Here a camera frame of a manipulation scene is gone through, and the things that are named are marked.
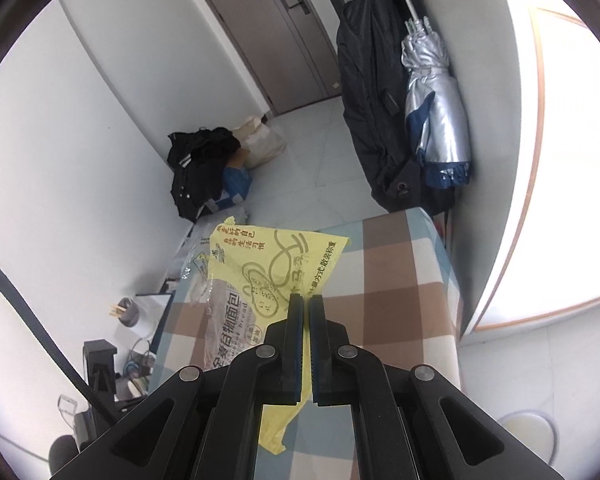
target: door handle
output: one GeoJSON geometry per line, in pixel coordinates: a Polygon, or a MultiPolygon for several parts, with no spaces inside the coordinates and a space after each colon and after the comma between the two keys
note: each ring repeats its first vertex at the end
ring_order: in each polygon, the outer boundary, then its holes
{"type": "Polygon", "coordinates": [[[305,0],[297,0],[297,1],[298,2],[296,4],[293,4],[292,6],[287,7],[286,10],[291,10],[295,7],[300,7],[302,9],[302,12],[304,12],[305,14],[311,14],[311,9],[306,4],[305,0]]]}

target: yellow plastic bag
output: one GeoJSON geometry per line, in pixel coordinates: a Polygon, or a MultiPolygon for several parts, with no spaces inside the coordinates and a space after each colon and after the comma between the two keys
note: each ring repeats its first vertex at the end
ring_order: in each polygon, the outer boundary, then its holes
{"type": "MultiPolygon", "coordinates": [[[[235,287],[256,315],[252,330],[264,332],[286,319],[289,295],[320,294],[349,239],[305,231],[236,226],[233,218],[211,235],[209,278],[235,287]]],[[[311,394],[309,328],[305,311],[302,393],[295,406],[264,406],[259,444],[273,454],[285,450],[285,428],[311,394]]]]}

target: gray door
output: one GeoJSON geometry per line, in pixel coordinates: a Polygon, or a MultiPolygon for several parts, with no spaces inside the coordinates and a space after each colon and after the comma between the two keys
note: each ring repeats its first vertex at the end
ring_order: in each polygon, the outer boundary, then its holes
{"type": "Polygon", "coordinates": [[[308,0],[208,0],[273,112],[340,93],[331,44],[308,0]]]}

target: black backpack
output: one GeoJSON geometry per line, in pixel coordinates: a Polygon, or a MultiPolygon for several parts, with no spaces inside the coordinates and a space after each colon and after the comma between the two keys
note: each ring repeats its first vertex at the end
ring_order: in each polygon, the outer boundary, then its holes
{"type": "Polygon", "coordinates": [[[409,74],[402,66],[403,0],[353,0],[338,28],[338,63],[344,120],[371,186],[389,212],[422,207],[430,215],[450,209],[453,189],[433,189],[414,160],[404,126],[409,74]]]}
{"type": "Polygon", "coordinates": [[[222,172],[240,141],[226,128],[169,135],[167,164],[173,169],[171,196],[182,218],[196,222],[209,199],[222,194],[222,172]]]}

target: black cable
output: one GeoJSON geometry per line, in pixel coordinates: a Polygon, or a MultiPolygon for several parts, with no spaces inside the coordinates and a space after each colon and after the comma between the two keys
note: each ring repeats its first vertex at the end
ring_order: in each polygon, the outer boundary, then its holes
{"type": "Polygon", "coordinates": [[[3,441],[7,442],[8,444],[11,444],[14,448],[19,449],[21,452],[28,454],[29,456],[32,456],[33,458],[37,458],[38,460],[42,460],[42,462],[49,462],[49,460],[47,460],[46,458],[44,458],[43,456],[40,455],[36,455],[33,451],[29,451],[28,449],[26,449],[25,447],[20,446],[19,444],[16,444],[13,440],[5,437],[3,434],[0,433],[0,439],[2,439],[3,441]]]}
{"type": "Polygon", "coordinates": [[[130,362],[130,361],[133,361],[133,362],[135,362],[137,365],[139,365],[139,364],[140,364],[140,363],[139,363],[139,362],[136,360],[137,358],[134,358],[134,350],[136,349],[136,346],[138,346],[138,343],[139,343],[139,342],[141,342],[141,341],[147,341],[147,342],[149,342],[149,341],[148,341],[146,338],[144,338],[144,337],[141,337],[140,339],[138,339],[138,341],[136,341],[136,342],[134,343],[134,345],[131,347],[131,350],[129,350],[129,353],[128,353],[128,354],[127,354],[127,356],[126,356],[126,362],[125,362],[125,366],[126,366],[126,363],[128,363],[128,362],[130,362]]]}
{"type": "Polygon", "coordinates": [[[5,299],[11,303],[13,309],[18,313],[20,318],[27,325],[31,333],[36,337],[38,342],[45,349],[46,353],[54,360],[56,365],[62,370],[67,378],[72,382],[76,389],[87,399],[87,402],[98,412],[98,414],[104,419],[109,425],[113,426],[116,423],[116,419],[113,414],[107,409],[104,403],[98,398],[93,389],[84,382],[84,379],[80,377],[80,374],[75,371],[75,368],[71,366],[71,363],[62,354],[54,340],[42,326],[42,323],[38,320],[36,315],[30,309],[29,305],[24,298],[20,295],[18,290],[15,288],[13,283],[7,278],[7,276],[0,270],[0,293],[5,299]]]}

